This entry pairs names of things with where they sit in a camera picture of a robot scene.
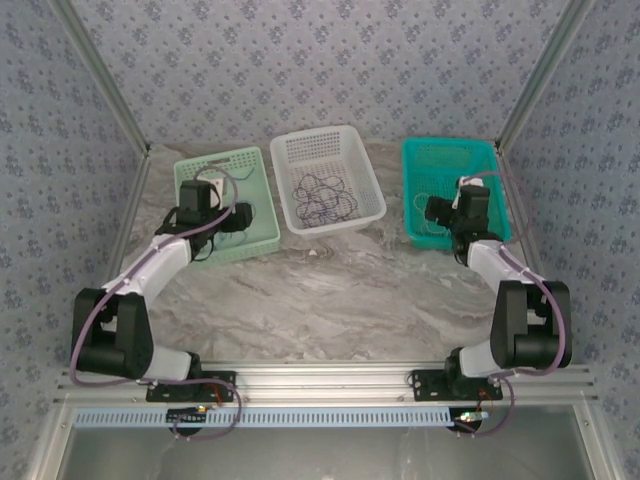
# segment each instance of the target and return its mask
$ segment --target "black mounting bracket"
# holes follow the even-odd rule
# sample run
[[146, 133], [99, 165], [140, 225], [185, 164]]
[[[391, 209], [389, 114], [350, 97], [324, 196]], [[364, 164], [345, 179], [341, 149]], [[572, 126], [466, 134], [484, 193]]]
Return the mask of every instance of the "black mounting bracket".
[[453, 386], [444, 370], [414, 370], [411, 372], [413, 399], [416, 402], [469, 401], [477, 403], [487, 400], [483, 390], [493, 400], [502, 400], [502, 389], [489, 383], [486, 378], [467, 378]]
[[413, 399], [416, 402], [502, 400], [502, 388], [488, 378], [465, 377], [460, 371], [460, 350], [447, 357], [442, 370], [414, 370], [410, 375]]
[[[236, 372], [202, 372], [198, 378], [216, 378], [236, 385]], [[231, 403], [233, 392], [215, 383], [198, 383], [196, 385], [149, 385], [147, 387], [149, 403]]]
[[[175, 422], [179, 423], [193, 423], [194, 425], [201, 425], [207, 419], [206, 412], [199, 412], [196, 407], [189, 408], [172, 408], [167, 410], [167, 414], [164, 417], [166, 423], [174, 424]], [[176, 432], [182, 435], [183, 437], [190, 437], [191, 435], [195, 435], [200, 430], [201, 427], [178, 427], [176, 428]]]

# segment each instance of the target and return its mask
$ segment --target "green plastic basket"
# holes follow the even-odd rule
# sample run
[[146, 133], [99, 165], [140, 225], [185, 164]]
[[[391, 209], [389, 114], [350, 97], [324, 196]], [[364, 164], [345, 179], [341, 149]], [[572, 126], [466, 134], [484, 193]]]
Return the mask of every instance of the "green plastic basket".
[[[226, 170], [234, 177], [238, 185], [238, 202], [248, 202], [253, 205], [254, 218], [251, 226], [244, 233], [216, 234], [214, 237], [215, 249], [202, 264], [221, 265], [277, 252], [280, 248], [280, 228], [276, 219], [264, 161], [258, 147], [242, 148], [176, 162], [173, 167], [176, 202], [182, 182], [193, 179], [200, 168], [211, 164]], [[224, 175], [210, 171], [203, 172], [200, 178], [224, 178]], [[233, 188], [226, 181], [222, 197], [223, 208], [224, 205], [231, 203], [232, 198]], [[208, 251], [203, 251], [200, 256], [205, 257], [207, 253]]]
[[[425, 222], [424, 210], [431, 195], [453, 200], [456, 181], [461, 176], [497, 171], [491, 145], [481, 140], [457, 138], [408, 138], [402, 145], [404, 182], [404, 218], [411, 243], [417, 248], [451, 248], [448, 230], [434, 222]], [[504, 195], [499, 177], [484, 177], [489, 188], [489, 230], [511, 238]]]

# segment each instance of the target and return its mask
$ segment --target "white plastic basket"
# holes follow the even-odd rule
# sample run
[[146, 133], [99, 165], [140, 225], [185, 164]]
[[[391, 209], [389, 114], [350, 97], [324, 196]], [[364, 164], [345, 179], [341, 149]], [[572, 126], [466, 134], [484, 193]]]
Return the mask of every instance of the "white plastic basket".
[[[360, 230], [387, 211], [369, 156], [353, 127], [314, 128], [276, 137], [271, 141], [271, 159], [287, 228], [301, 237], [313, 239]], [[300, 218], [300, 195], [296, 199], [294, 191], [299, 192], [296, 189], [307, 179], [327, 179], [327, 183], [339, 184], [340, 191], [348, 192], [348, 201], [332, 203], [343, 218], [332, 223], [325, 217], [315, 222], [317, 225]]]

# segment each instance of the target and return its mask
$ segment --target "wall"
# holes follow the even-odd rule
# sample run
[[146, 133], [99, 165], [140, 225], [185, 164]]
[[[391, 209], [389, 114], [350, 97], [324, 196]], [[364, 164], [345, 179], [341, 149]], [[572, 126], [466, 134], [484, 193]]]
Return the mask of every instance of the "wall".
[[496, 138], [566, 0], [73, 0], [151, 142]]
[[138, 158], [46, 0], [0, 2], [0, 478], [21, 478], [72, 302], [97, 285]]
[[569, 284], [576, 356], [640, 478], [640, 5], [599, 0], [509, 158], [533, 190], [548, 274]]

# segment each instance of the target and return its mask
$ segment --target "teal plastic basket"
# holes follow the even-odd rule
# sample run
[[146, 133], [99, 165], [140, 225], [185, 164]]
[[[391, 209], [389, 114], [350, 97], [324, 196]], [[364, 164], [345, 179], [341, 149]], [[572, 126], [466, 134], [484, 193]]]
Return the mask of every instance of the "teal plastic basket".
[[[498, 164], [491, 145], [481, 140], [456, 138], [408, 138], [402, 145], [404, 177], [404, 219], [414, 247], [448, 250], [449, 231], [434, 222], [426, 222], [424, 210], [429, 196], [453, 200], [456, 180], [474, 173], [497, 171]], [[499, 177], [485, 177], [489, 197], [489, 230], [505, 241], [511, 227]]]

